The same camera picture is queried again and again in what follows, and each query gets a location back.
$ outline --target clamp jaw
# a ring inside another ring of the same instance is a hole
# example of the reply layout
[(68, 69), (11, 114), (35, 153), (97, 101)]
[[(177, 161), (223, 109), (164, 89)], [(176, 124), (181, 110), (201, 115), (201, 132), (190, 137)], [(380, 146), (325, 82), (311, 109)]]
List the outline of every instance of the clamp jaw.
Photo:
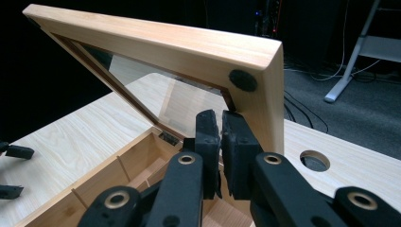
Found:
[[(0, 141), (0, 155), (6, 153), (8, 157), (21, 158), (29, 160), (35, 152), (32, 148), (10, 145), (7, 142)], [(0, 200), (13, 200), (18, 198), (23, 191), (22, 186), (1, 185)]]
[(201, 226), (202, 200), (221, 197), (220, 149), (230, 196), (251, 202), (256, 226), (401, 226), (401, 214), (367, 190), (343, 187), (332, 199), (313, 189), (285, 156), (263, 151), (238, 113), (224, 111), (221, 141), (212, 110), (196, 126), (160, 182), (142, 193), (109, 188), (79, 226)]

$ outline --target metal stand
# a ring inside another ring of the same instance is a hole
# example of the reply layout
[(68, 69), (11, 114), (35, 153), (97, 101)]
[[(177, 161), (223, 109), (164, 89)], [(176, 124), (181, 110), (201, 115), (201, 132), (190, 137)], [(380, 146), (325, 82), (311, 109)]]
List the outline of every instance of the metal stand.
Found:
[(348, 83), (351, 81), (351, 71), (354, 68), (357, 56), (366, 56), (376, 59), (382, 59), (387, 61), (398, 61), (401, 62), (401, 40), (388, 39), (383, 37), (368, 36), (367, 32), (372, 20), (375, 17), (380, 0), (375, 0), (368, 15), (366, 23), (362, 29), (362, 32), (357, 39), (357, 43), (354, 47), (354, 51), (348, 61), (345, 73), (340, 81), (330, 90), (330, 92), (324, 97), (326, 102), (335, 102), (341, 92), (345, 89)]

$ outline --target dark background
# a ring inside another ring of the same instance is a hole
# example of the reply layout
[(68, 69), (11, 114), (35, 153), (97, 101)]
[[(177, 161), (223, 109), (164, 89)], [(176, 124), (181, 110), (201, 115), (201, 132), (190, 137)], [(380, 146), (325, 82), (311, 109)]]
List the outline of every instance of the dark background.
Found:
[[(350, 1), (345, 29), (346, 60), (372, 3), (372, 0)], [(22, 11), (29, 4), (254, 35), (254, 12), (265, 9), (267, 2), (47, 0), (8, 3), (4, 7), (7, 13), (2, 14), (0, 36), (0, 140), (13, 142), (110, 92), (26, 19)], [(282, 0), (274, 38), (283, 41), (286, 55), (295, 56), (311, 70), (319, 71), (325, 61), (339, 63), (345, 3), (345, 0)], [(400, 38), (399, 21), (399, 13), (391, 13), (390, 18), (389, 14), (379, 15), (372, 32)], [(377, 67), (399, 70), (399, 64), (385, 61)]]

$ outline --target brass insert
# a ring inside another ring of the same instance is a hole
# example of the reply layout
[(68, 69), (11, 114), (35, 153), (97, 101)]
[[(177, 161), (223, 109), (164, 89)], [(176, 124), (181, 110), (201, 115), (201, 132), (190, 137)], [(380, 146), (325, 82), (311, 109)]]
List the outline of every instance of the brass insert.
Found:
[(350, 192), (348, 193), (348, 200), (350, 202), (365, 210), (375, 210), (377, 209), (377, 202), (370, 196), (360, 193), (360, 192)]
[(127, 204), (130, 195), (126, 191), (116, 191), (110, 194), (104, 201), (104, 205), (109, 209), (117, 209)]
[(281, 158), (275, 156), (275, 155), (266, 155), (265, 156), (265, 162), (267, 162), (268, 164), (272, 164), (272, 165), (279, 165), (281, 164)]
[(178, 162), (183, 165), (190, 165), (195, 162), (195, 157), (191, 155), (183, 155), (178, 159)]

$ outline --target round hole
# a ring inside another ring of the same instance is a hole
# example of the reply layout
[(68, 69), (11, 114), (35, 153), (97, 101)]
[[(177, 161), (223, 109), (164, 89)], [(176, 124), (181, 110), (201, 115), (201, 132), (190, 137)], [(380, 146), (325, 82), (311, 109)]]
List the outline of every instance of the round hole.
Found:
[(195, 162), (195, 157), (191, 155), (183, 155), (178, 159), (178, 162), (183, 165), (193, 164)]
[(310, 170), (325, 172), (330, 167), (330, 161), (324, 154), (315, 150), (306, 150), (301, 153), (302, 164)]
[(119, 203), (119, 202), (121, 202), (122, 200), (124, 200), (124, 197), (123, 197), (123, 196), (121, 196), (121, 195), (116, 195), (116, 196), (112, 197), (111, 202), (112, 202), (112, 203)]
[(316, 227), (330, 227), (331, 224), (325, 220), (324, 218), (321, 217), (312, 217), (311, 219), (312, 224)]
[(353, 205), (365, 210), (377, 209), (377, 202), (370, 196), (363, 193), (350, 192), (348, 193), (348, 200), (350, 200)]
[(163, 226), (165, 227), (176, 227), (180, 224), (180, 219), (177, 216), (167, 216), (163, 220)]
[(126, 191), (116, 191), (110, 194), (104, 201), (104, 205), (109, 209), (117, 209), (127, 204), (130, 195)]
[(266, 155), (264, 159), (265, 159), (265, 162), (267, 162), (268, 164), (272, 164), (272, 165), (281, 164), (281, 158), (274, 156), (274, 155)]

